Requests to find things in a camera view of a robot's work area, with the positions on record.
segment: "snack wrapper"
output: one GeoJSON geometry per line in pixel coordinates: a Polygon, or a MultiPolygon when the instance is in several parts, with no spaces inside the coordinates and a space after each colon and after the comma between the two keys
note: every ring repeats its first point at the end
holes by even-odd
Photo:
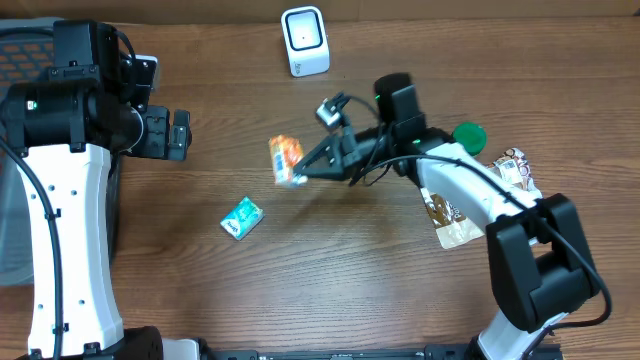
{"type": "Polygon", "coordinates": [[[269,150],[276,185],[298,187],[307,183],[306,176],[293,173],[293,167],[304,157],[298,139],[286,135],[272,137],[269,140],[269,150]]]}
{"type": "MultiPolygon", "coordinates": [[[[529,161],[519,149],[505,151],[487,168],[507,183],[532,193],[536,198],[542,197],[533,183],[529,161]]],[[[442,196],[429,192],[427,188],[420,189],[420,192],[443,248],[454,248],[484,235],[483,230],[442,196]]]]}
{"type": "Polygon", "coordinates": [[[262,220],[264,212],[245,196],[220,225],[236,240],[242,240],[262,220]]]}

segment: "orange snack package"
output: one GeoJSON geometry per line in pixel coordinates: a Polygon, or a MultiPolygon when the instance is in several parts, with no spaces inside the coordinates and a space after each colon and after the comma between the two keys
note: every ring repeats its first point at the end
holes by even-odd
{"type": "Polygon", "coordinates": [[[293,173],[293,167],[304,157],[302,145],[298,139],[278,135],[269,140],[271,165],[276,185],[298,187],[306,184],[307,177],[293,173]]]}

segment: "wood grain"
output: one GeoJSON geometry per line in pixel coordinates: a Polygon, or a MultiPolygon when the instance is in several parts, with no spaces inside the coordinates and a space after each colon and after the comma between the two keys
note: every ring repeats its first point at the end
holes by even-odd
{"type": "MultiPolygon", "coordinates": [[[[131,24],[280,21],[304,0],[0,0],[8,18],[58,16],[131,24]]],[[[640,0],[315,0],[326,21],[631,16],[640,0]]]]}
{"type": "MultiPolygon", "coordinates": [[[[267,148],[307,149],[338,91],[370,97],[408,71],[433,126],[475,121],[480,160],[521,148],[546,195],[578,206],[614,315],[559,331],[567,359],[640,357],[640,22],[632,18],[330,23],[332,68],[292,79],[279,25],[130,26],[163,66],[152,103],[191,111],[185,163],[126,159],[112,270],[127,327],[216,348],[366,349],[463,342],[496,311],[483,240],[443,250],[417,190],[314,181],[274,187],[267,148]],[[241,242],[219,226],[245,195],[266,218],[241,242]]],[[[373,124],[350,106],[359,128],[373,124]]],[[[0,358],[25,351],[30,287],[0,289],[0,358]]],[[[573,319],[602,311],[600,298],[573,319]]]]}

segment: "white casing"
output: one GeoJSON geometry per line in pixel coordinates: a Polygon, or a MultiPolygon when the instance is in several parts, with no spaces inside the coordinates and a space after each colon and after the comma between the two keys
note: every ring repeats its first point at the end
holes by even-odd
{"type": "MultiPolygon", "coordinates": [[[[460,159],[482,171],[523,205],[528,208],[536,205],[533,194],[508,184],[493,174],[471,157],[459,143],[443,144],[427,151],[426,154],[460,159]]],[[[430,159],[419,159],[416,163],[420,185],[450,201],[481,229],[495,222],[500,215],[516,215],[522,212],[511,202],[505,202],[500,193],[469,169],[430,159]]],[[[534,245],[537,241],[532,239],[529,243],[534,245]]],[[[552,317],[539,330],[530,334],[516,328],[502,311],[498,311],[491,325],[480,334],[479,347],[487,360],[520,359],[529,345],[536,341],[543,328],[557,323],[566,315],[562,313],[552,317]]]]}
{"type": "MultiPolygon", "coordinates": [[[[100,343],[101,349],[123,337],[107,248],[105,201],[111,166],[109,151],[87,144],[86,151],[71,153],[69,145],[32,147],[24,159],[47,191],[60,238],[64,322],[69,324],[62,341],[62,356],[84,352],[84,344],[100,343]]],[[[54,278],[48,223],[40,198],[21,172],[31,220],[34,270],[34,309],[29,349],[53,356],[54,278]]]]}
{"type": "Polygon", "coordinates": [[[300,77],[329,70],[327,33],[322,13],[317,7],[289,9],[282,14],[280,22],[291,75],[300,77]]]}
{"type": "Polygon", "coordinates": [[[478,346],[487,360],[520,360],[529,345],[538,339],[543,329],[564,319],[567,313],[558,314],[538,330],[528,333],[522,331],[498,311],[488,328],[480,333],[478,346]]]}

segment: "black bracket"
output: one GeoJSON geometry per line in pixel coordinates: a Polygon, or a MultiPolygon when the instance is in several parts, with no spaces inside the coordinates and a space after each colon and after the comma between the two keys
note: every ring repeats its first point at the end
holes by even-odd
{"type": "Polygon", "coordinates": [[[201,360],[258,360],[258,352],[254,350],[210,351],[201,360]]]}
{"type": "MultiPolygon", "coordinates": [[[[486,360],[481,351],[472,350],[471,345],[427,345],[424,348],[425,360],[486,360]]],[[[529,360],[560,360],[563,359],[560,345],[538,346],[529,360]]]]}
{"type": "Polygon", "coordinates": [[[123,67],[125,73],[131,71],[131,66],[134,67],[134,71],[136,72],[136,89],[131,98],[131,107],[139,112],[145,112],[149,106],[151,92],[155,90],[154,79],[158,63],[144,58],[136,59],[134,64],[123,67]]]}
{"type": "Polygon", "coordinates": [[[191,120],[188,111],[176,110],[173,126],[169,110],[149,105],[140,113],[145,126],[144,136],[127,155],[132,157],[183,161],[191,145],[191,120]]]}
{"type": "Polygon", "coordinates": [[[47,213],[44,214],[44,218],[46,220],[53,220],[53,219],[59,218],[59,217],[62,217],[62,210],[61,209],[56,209],[56,212],[54,214],[51,214],[51,215],[49,215],[47,213]]]}
{"type": "Polygon", "coordinates": [[[576,208],[561,194],[539,200],[528,212],[501,216],[487,225],[493,295],[507,319],[528,332],[557,314],[577,310],[600,291],[580,261],[532,215],[544,219],[595,268],[576,208]],[[551,241],[552,251],[535,258],[529,246],[534,237],[543,244],[551,241]]]}
{"type": "Polygon", "coordinates": [[[341,145],[337,135],[327,136],[293,167],[294,173],[319,179],[347,179],[341,145]]]}

